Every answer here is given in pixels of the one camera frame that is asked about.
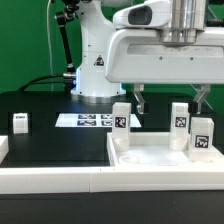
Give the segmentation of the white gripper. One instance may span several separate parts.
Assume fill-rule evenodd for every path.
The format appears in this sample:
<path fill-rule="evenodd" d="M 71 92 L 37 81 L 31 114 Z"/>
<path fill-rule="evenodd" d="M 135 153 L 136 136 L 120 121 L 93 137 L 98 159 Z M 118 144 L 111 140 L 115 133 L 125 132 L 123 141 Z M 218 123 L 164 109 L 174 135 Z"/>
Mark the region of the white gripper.
<path fill-rule="evenodd" d="M 209 27 L 185 46 L 162 44 L 156 30 L 119 30 L 109 40 L 105 77 L 114 83 L 135 83 L 139 114 L 149 112 L 143 84 L 191 84 L 196 95 L 190 112 L 200 114 L 210 84 L 224 84 L 224 29 Z"/>

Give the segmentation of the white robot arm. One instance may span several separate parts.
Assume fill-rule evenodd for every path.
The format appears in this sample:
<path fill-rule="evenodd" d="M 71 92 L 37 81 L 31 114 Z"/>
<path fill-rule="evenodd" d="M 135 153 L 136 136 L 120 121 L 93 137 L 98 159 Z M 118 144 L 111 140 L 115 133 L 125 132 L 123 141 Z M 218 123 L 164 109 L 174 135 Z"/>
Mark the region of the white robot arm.
<path fill-rule="evenodd" d="M 198 84 L 197 106 L 212 84 L 224 84 L 224 21 L 206 18 L 224 0 L 62 1 L 63 21 L 81 22 L 82 63 L 68 66 L 75 97 L 105 102 L 131 83 L 144 113 L 146 84 Z"/>

